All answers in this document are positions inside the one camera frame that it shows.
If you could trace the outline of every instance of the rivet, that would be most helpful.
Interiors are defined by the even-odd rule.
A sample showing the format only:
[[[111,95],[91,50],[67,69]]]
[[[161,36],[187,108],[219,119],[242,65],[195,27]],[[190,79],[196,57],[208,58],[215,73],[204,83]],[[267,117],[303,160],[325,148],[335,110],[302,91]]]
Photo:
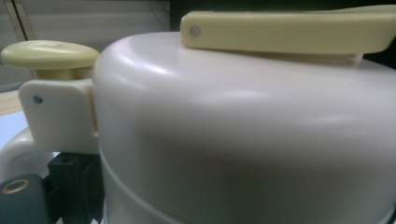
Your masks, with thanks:
[[[4,194],[13,194],[26,189],[30,184],[28,179],[15,180],[1,189]]]
[[[39,95],[33,96],[33,101],[38,105],[44,102],[43,98]]]
[[[190,29],[190,35],[192,37],[198,37],[201,34],[201,29],[198,26],[192,26]]]

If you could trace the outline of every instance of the dark background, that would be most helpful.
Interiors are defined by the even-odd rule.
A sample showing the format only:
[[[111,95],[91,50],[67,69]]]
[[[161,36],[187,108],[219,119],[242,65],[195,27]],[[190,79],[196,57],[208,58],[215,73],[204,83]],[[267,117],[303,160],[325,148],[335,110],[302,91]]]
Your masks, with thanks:
[[[396,4],[396,0],[170,0],[170,27],[171,31],[178,31],[181,17],[193,10],[304,11],[386,4]],[[366,54],[364,58],[396,69],[396,41],[393,40],[392,44],[385,51]]]

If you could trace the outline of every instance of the wooden table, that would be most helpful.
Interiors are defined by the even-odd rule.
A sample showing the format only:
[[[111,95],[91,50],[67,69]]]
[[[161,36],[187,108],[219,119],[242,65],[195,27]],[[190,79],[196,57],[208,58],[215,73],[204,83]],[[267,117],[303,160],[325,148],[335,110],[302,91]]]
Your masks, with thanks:
[[[21,111],[21,103],[17,91],[0,93],[0,116]]]

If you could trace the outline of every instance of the black plastic object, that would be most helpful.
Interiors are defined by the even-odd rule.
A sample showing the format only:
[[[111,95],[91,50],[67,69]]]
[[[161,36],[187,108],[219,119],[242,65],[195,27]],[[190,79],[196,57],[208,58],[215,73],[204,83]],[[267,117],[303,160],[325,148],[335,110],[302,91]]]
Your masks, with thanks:
[[[0,185],[0,224],[101,222],[105,198],[100,158],[61,153],[49,175],[21,175]]]

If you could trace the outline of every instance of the yellow handle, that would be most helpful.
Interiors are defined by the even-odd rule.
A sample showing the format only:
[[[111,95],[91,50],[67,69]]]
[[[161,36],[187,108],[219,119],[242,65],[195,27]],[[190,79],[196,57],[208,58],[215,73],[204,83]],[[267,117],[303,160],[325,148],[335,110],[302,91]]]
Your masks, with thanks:
[[[1,52],[4,64],[34,69],[44,79],[75,79],[93,67],[98,56],[89,47],[48,40],[16,43]]]
[[[190,48],[305,54],[384,50],[396,36],[396,5],[311,12],[192,12],[182,19]]]

